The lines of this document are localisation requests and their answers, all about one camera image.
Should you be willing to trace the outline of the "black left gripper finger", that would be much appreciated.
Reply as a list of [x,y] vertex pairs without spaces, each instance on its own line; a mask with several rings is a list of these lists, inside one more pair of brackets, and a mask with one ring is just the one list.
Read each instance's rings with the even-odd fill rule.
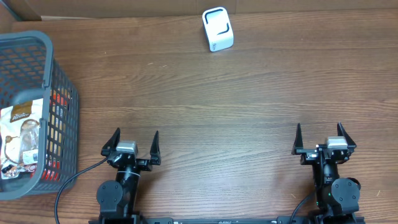
[[150,147],[150,159],[160,160],[159,132],[156,131]]
[[115,150],[120,141],[121,130],[117,128],[111,138],[103,146],[102,150]]

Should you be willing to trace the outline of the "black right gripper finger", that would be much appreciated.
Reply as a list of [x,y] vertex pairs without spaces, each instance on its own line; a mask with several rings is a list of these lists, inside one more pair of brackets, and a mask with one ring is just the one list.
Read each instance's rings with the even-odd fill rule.
[[346,139],[348,147],[356,147],[356,143],[352,140],[352,138],[349,136],[349,134],[345,131],[341,122],[338,122],[338,124],[337,124],[337,132],[338,132],[338,136],[342,136]]
[[295,141],[293,145],[293,150],[301,150],[303,149],[303,140],[302,140],[302,130],[300,123],[297,124]]

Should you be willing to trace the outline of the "red orange spaghetti pack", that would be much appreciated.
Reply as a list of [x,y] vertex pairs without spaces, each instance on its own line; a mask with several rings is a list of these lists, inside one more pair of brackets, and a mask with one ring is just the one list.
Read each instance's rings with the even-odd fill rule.
[[76,172],[79,97],[68,88],[36,89],[43,100],[40,119],[39,161],[34,177],[60,185]]

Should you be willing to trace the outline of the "beige brown snack pouch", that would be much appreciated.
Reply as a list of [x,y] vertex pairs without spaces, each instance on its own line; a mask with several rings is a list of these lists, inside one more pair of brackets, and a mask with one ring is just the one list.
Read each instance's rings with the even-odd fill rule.
[[37,99],[1,110],[1,178],[15,179],[35,172],[38,162],[43,100]]

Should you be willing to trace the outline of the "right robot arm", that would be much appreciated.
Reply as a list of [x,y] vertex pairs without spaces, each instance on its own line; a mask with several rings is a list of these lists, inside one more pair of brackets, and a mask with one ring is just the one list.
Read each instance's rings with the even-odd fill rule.
[[[364,218],[355,216],[359,210],[360,182],[352,177],[342,178],[338,173],[338,165],[349,161],[356,147],[343,125],[338,123],[336,136],[328,137],[314,149],[306,149],[301,125],[297,125],[292,154],[300,156],[301,165],[312,166],[315,190],[296,206],[289,223],[364,223]],[[313,197],[318,209],[299,220],[296,217],[299,208]]]

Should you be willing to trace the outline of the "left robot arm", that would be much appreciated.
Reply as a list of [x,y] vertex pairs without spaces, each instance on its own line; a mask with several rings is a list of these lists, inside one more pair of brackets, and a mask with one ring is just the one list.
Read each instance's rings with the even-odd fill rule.
[[150,158],[138,158],[136,141],[120,140],[121,130],[115,130],[101,150],[106,162],[117,170],[114,180],[103,182],[97,189],[100,205],[99,223],[146,223],[140,212],[135,211],[141,172],[150,172],[161,165],[159,133],[156,132],[150,147]]

